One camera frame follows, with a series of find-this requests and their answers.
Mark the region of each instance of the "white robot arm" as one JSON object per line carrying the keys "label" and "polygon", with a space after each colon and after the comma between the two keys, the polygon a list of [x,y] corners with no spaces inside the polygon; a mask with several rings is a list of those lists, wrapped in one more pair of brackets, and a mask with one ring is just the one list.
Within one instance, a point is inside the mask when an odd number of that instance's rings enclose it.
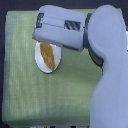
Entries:
{"label": "white robot arm", "polygon": [[43,6],[33,38],[77,51],[87,48],[103,69],[91,96],[90,128],[128,128],[126,28],[113,6],[101,6],[87,18],[79,12]]}

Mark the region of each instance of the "green cloth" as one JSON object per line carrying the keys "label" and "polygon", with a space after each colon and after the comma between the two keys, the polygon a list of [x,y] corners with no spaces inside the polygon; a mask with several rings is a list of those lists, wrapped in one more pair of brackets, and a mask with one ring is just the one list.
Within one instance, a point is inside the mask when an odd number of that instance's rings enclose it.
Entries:
{"label": "green cloth", "polygon": [[59,67],[51,74],[43,73],[35,62],[32,39],[37,13],[7,13],[2,120],[17,127],[89,124],[91,93],[102,71],[88,50],[62,49]]}

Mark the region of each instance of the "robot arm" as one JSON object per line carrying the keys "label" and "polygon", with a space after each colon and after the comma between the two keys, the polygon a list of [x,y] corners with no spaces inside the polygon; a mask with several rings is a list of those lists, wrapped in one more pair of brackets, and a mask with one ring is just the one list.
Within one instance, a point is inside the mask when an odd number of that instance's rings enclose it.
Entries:
{"label": "robot arm", "polygon": [[82,51],[103,65],[90,104],[90,128],[128,128],[128,56],[126,28],[112,6],[99,7],[91,16],[54,7],[39,9],[33,38]]}

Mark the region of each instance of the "yellow object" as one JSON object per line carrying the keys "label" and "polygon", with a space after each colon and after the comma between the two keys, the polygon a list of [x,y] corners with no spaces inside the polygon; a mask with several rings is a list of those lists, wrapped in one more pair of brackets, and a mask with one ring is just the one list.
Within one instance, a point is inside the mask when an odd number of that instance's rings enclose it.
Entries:
{"label": "yellow object", "polygon": [[55,68],[53,50],[50,44],[40,42],[40,51],[43,57],[44,63],[47,67],[53,71]]}

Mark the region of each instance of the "white bowl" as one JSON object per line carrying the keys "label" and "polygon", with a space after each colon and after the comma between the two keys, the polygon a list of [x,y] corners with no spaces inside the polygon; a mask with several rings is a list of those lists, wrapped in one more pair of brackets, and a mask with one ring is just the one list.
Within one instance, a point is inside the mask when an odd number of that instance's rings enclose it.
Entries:
{"label": "white bowl", "polygon": [[[53,55],[54,55],[54,63],[55,63],[55,68],[54,70],[58,67],[60,60],[61,60],[61,48],[57,47],[56,45],[50,44],[53,50]],[[44,63],[43,57],[40,52],[40,43],[36,43],[35,46],[35,61],[39,69],[45,73],[51,73],[52,71],[47,67],[47,65]]]}

